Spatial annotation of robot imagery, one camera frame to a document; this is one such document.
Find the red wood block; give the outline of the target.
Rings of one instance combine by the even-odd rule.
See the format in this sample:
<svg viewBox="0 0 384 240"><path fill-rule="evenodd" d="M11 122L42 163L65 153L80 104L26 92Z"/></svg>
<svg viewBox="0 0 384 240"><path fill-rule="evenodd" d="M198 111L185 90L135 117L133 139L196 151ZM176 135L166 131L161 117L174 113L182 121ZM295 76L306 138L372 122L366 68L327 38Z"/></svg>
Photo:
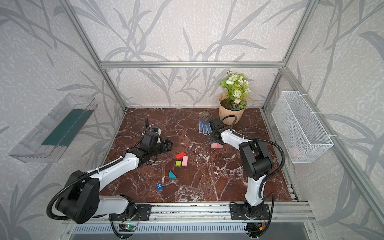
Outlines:
<svg viewBox="0 0 384 240"><path fill-rule="evenodd" d="M185 152L181 152L181 153L179 153L179 154L176 155L176 159L177 159L177 160L180 160L180 159L182 159L182 158L185 157L185 156L186 156Z"/></svg>

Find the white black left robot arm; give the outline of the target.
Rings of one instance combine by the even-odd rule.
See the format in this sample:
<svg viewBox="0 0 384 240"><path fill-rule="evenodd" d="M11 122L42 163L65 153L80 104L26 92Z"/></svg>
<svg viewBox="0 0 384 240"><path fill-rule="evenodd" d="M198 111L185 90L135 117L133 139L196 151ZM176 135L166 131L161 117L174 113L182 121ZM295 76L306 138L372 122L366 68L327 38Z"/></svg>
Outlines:
<svg viewBox="0 0 384 240"><path fill-rule="evenodd" d="M66 185L48 203L46 213L52 220L73 220L83 224L104 215L136 215L135 201L127 196L102 196L100 192L122 175L146 164L152 157L172 150L171 140L158 132L144 133L138 144L127 148L116 160L88 172L75 171Z"/></svg>

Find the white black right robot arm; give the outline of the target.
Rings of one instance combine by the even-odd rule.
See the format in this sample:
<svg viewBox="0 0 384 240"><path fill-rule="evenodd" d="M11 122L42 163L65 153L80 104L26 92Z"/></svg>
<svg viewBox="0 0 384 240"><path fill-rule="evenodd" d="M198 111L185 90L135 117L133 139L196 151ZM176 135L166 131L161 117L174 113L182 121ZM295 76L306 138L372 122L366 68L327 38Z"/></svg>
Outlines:
<svg viewBox="0 0 384 240"><path fill-rule="evenodd" d="M248 176L248 187L243 209L238 214L248 219L256 219L265 206L264 189L266 177L274 167L266 143L243 136L229 129L211 132L210 141L211 143L230 145L240 152L242 166Z"/></svg>

